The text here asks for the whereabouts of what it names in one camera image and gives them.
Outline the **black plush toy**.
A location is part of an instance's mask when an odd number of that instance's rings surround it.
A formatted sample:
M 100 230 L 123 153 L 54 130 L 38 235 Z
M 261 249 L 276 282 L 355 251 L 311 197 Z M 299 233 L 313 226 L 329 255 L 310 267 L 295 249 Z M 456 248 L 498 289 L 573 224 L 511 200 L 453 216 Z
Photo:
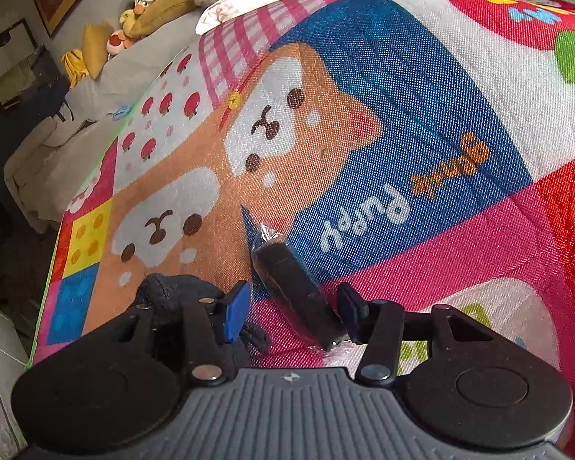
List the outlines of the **black plush toy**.
M 159 328 L 182 326 L 188 370 L 217 366 L 226 377 L 250 365 L 250 353 L 266 354 L 271 337 L 248 320 L 250 284 L 239 280 L 223 292 L 194 275 L 145 277 L 137 288 L 135 302 L 156 310 Z

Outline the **small stuffed toys on sofa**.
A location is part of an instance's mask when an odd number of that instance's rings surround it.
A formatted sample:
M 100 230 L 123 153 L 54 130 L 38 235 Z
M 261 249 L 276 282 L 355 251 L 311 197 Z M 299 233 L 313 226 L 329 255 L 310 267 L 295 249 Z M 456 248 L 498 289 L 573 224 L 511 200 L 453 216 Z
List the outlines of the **small stuffed toys on sofa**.
M 163 25 L 158 10 L 159 0 L 134 0 L 134 6 L 121 13 L 117 28 L 107 21 L 86 25 L 82 46 L 61 57 L 69 87 L 86 77 L 96 79 L 108 60 L 158 30 Z

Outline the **black bar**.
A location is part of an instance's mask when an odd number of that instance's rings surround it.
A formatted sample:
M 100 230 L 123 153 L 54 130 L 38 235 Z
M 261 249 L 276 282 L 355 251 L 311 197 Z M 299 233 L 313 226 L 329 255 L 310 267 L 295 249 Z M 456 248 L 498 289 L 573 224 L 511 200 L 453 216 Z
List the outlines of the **black bar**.
M 256 223 L 241 208 L 252 272 L 261 289 L 299 337 L 324 352 L 332 352 L 347 332 L 340 317 L 312 279 L 308 270 L 278 230 Z

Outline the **colourful cartoon play mat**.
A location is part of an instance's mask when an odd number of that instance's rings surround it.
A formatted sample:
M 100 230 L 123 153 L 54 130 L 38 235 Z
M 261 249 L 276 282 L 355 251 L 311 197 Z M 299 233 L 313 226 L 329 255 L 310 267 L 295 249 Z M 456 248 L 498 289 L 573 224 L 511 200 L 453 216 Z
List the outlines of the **colourful cartoon play mat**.
M 33 361 L 150 273 L 253 280 L 264 226 L 325 294 L 455 305 L 575 396 L 575 0 L 282 0 L 172 53 L 63 215 Z

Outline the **yellow cushion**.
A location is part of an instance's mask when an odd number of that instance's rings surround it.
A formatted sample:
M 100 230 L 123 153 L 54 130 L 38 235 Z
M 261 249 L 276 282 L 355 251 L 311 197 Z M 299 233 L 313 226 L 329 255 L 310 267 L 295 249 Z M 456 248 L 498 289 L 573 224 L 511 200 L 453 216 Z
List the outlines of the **yellow cushion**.
M 119 22 L 124 35 L 137 41 L 196 7 L 192 0 L 135 0 L 134 8 L 126 10 Z

